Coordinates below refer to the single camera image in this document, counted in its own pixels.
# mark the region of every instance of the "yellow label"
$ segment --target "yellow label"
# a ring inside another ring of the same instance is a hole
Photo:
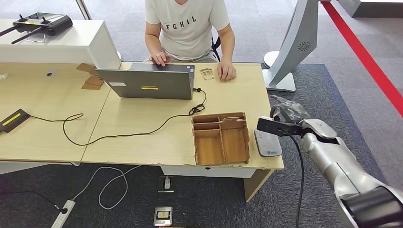
[[[145,89],[145,90],[158,90],[157,87],[141,87],[141,89]]]
[[[19,117],[21,114],[18,113],[17,115],[13,116],[11,119],[7,120],[6,122],[3,123],[3,126],[8,125],[11,121],[15,120],[17,117]]]
[[[38,25],[38,23],[32,23],[32,22],[21,22],[21,23],[27,25]]]

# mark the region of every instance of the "black chair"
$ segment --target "black chair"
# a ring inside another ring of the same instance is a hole
[[[211,43],[212,43],[211,48],[213,49],[215,55],[217,56],[218,61],[220,62],[221,61],[220,56],[218,55],[218,52],[217,52],[218,47],[221,45],[220,37],[218,37],[217,41],[214,43],[214,38],[212,36],[211,37]]]

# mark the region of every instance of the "electrical outlet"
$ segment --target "electrical outlet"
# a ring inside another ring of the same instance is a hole
[[[52,225],[52,228],[62,228],[64,223],[67,220],[67,217],[70,215],[71,210],[73,209],[76,202],[67,200],[63,208],[67,208],[66,214],[59,213],[58,217],[56,218],[55,222]]]

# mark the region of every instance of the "printed text on t-shirt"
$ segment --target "printed text on t-shirt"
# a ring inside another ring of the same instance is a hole
[[[185,26],[190,25],[195,22],[196,22],[196,18],[194,18],[194,16],[192,16],[191,19],[180,21],[177,24],[166,24],[165,26],[166,26],[167,30],[169,30],[170,28],[178,29],[178,28],[184,28]]]

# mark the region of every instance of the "white cable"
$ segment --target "white cable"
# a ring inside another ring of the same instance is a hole
[[[129,189],[129,185],[128,185],[128,183],[127,183],[127,179],[126,179],[126,176],[125,176],[125,175],[126,175],[128,172],[130,172],[130,171],[132,171],[132,170],[134,170],[134,169],[136,169],[136,168],[138,168],[138,167],[140,167],[140,166],[141,166],[141,165],[138,165],[138,166],[136,166],[136,167],[133,167],[133,168],[129,169],[128,171],[126,171],[125,173],[123,173],[123,171],[121,171],[120,169],[118,169],[118,168],[113,168],[113,167],[103,166],[103,167],[98,168],[98,169],[94,172],[94,174],[92,174],[91,179],[89,180],[89,182],[87,183],[87,185],[84,187],[84,189],[82,189],[81,192],[79,192],[79,193],[72,199],[72,201],[74,201],[79,195],[81,195],[81,194],[87,189],[87,187],[88,187],[89,184],[91,183],[92,179],[94,178],[95,174],[96,174],[99,170],[101,170],[101,169],[112,169],[112,170],[116,170],[116,171],[121,172],[122,175],[117,176],[117,177],[114,177],[113,179],[111,179],[111,180],[102,188],[102,190],[101,190],[101,192],[99,193],[99,196],[98,196],[98,203],[99,203],[99,205],[100,205],[103,209],[105,209],[105,210],[113,209],[114,207],[116,207],[116,206],[123,200],[123,198],[126,196],[127,190]],[[125,193],[123,194],[123,196],[120,198],[120,200],[119,200],[115,205],[111,206],[110,208],[105,207],[105,206],[102,205],[102,203],[101,203],[101,195],[102,195],[102,193],[104,192],[105,188],[106,188],[110,183],[112,183],[114,180],[116,180],[116,179],[118,179],[118,178],[120,178],[120,177],[122,177],[122,176],[123,176],[123,178],[124,178],[124,180],[125,180],[125,182],[126,182],[126,191],[125,191]]]

